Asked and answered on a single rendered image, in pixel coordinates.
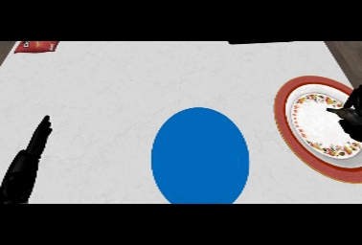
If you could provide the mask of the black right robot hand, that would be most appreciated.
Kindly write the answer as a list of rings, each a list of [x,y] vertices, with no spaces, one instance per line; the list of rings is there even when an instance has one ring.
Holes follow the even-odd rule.
[[[340,117],[340,126],[349,137],[362,143],[362,85],[352,91],[341,109],[328,109]]]

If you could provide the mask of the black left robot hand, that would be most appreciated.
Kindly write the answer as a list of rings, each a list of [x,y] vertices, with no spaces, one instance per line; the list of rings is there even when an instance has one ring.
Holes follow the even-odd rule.
[[[16,154],[0,185],[0,204],[27,204],[35,185],[41,155],[52,132],[49,116],[44,116],[27,148]]]

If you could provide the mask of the blue plate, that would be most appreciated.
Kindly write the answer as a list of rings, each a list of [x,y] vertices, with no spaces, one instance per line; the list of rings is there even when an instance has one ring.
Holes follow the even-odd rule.
[[[151,148],[158,189],[173,204],[231,204],[248,177],[244,134],[232,120],[204,107],[164,122]]]

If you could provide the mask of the red snack packet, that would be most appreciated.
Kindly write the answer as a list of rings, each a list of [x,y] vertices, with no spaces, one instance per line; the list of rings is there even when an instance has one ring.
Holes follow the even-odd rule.
[[[58,41],[21,41],[15,53],[46,53],[56,50]]]

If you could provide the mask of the red rimmed floral plate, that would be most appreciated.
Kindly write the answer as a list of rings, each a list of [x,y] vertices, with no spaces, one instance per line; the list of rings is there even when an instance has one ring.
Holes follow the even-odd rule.
[[[322,175],[362,184],[362,143],[350,139],[340,117],[352,89],[330,78],[303,76],[281,87],[275,121],[282,139],[300,160]]]

